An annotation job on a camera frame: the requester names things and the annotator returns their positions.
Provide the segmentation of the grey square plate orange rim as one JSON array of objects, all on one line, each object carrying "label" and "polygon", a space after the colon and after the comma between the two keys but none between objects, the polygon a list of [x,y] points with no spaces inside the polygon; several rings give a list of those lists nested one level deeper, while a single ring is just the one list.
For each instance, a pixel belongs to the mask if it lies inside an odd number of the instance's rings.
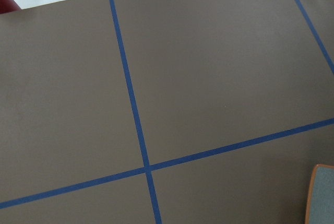
[{"label": "grey square plate orange rim", "polygon": [[333,166],[317,164],[313,168],[305,223],[333,223]]}]

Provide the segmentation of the red cylinder object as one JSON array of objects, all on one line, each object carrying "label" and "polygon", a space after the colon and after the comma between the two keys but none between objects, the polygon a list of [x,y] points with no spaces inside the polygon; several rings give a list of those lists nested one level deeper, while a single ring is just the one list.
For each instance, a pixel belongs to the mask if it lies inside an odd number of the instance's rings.
[{"label": "red cylinder object", "polygon": [[21,8],[14,0],[0,0],[0,14],[19,10],[21,10]]}]

